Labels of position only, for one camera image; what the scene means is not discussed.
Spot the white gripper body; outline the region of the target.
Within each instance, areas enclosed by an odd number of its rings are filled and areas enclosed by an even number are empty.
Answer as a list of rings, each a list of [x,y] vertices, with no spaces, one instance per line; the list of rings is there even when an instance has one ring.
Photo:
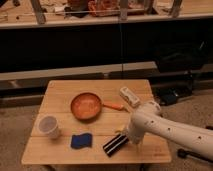
[[[143,139],[145,132],[135,126],[132,122],[129,122],[125,127],[125,135],[133,144],[139,144]]]

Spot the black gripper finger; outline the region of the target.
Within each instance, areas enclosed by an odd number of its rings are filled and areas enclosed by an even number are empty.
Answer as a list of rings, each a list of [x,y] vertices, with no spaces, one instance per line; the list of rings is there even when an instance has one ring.
[[[106,155],[108,157],[111,157],[114,153],[116,153],[118,150],[120,150],[127,142],[128,142],[128,138],[124,137],[124,139],[120,143],[118,143],[117,145],[112,147],[109,151],[105,150]]]
[[[121,134],[118,134],[116,137],[111,139],[109,142],[107,142],[104,146],[103,149],[106,151],[109,151],[112,147],[120,143],[124,139],[124,136]]]

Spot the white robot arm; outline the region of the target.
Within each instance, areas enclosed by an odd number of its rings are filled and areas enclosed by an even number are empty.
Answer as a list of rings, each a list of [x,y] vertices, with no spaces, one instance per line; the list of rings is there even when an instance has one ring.
[[[106,155],[111,157],[129,141],[139,144],[148,132],[213,160],[213,131],[162,118],[160,113],[161,107],[155,101],[139,105],[121,133],[103,145]]]

